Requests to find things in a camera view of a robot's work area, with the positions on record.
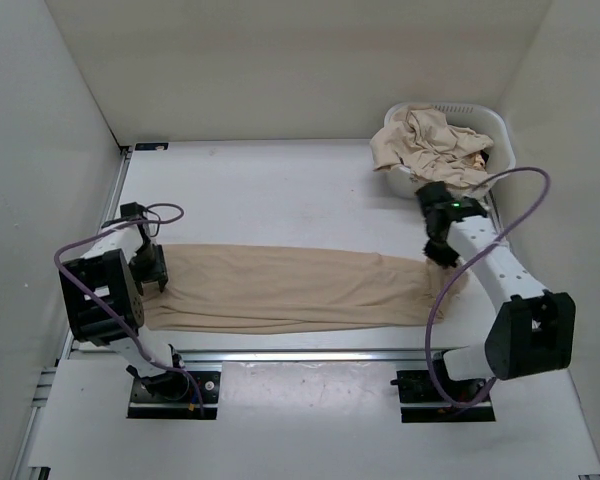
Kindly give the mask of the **beige trousers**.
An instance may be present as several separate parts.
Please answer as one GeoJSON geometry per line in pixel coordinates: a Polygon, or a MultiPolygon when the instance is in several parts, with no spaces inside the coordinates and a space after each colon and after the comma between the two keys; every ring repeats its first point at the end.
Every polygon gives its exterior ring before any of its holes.
{"type": "Polygon", "coordinates": [[[153,330],[291,334],[444,319],[468,277],[431,260],[328,249],[180,244],[164,248],[169,281],[144,289],[153,330]]]}

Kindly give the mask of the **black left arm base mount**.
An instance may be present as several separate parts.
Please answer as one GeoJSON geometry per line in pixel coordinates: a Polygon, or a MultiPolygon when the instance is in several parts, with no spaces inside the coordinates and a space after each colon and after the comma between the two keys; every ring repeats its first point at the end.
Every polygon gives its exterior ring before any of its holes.
{"type": "Polygon", "coordinates": [[[189,371],[196,382],[180,373],[141,377],[132,366],[127,417],[152,420],[215,420],[221,387],[220,371],[189,371]]]}

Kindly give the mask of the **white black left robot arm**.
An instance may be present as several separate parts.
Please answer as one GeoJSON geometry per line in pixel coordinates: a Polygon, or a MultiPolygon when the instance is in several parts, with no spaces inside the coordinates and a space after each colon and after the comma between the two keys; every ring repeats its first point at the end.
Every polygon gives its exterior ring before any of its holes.
{"type": "Polygon", "coordinates": [[[74,339],[120,355],[149,393],[193,405],[197,382],[177,350],[146,327],[143,307],[144,288],[162,293],[169,281],[157,233],[183,216],[173,203],[124,204],[95,236],[60,248],[54,263],[74,339]]]}

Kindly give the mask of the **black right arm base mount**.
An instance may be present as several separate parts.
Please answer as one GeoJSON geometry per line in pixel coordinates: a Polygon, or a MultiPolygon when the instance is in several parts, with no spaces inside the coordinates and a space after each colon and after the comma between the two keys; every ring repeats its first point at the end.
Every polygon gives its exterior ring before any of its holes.
{"type": "Polygon", "coordinates": [[[446,402],[434,388],[427,370],[398,370],[390,384],[397,388],[403,424],[489,423],[496,416],[490,397],[470,409],[446,402]]]}

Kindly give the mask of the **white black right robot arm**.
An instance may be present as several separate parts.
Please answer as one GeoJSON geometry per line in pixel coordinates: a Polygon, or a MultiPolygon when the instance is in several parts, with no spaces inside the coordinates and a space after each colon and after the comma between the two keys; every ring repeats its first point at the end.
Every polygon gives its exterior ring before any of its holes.
{"type": "Polygon", "coordinates": [[[416,191],[425,220],[427,258],[445,273],[468,266],[496,313],[486,339],[433,360],[429,387],[440,399],[460,393],[466,380],[511,380],[563,370],[572,359],[576,306],[536,280],[497,238],[478,200],[455,199],[442,182],[416,191]]]}

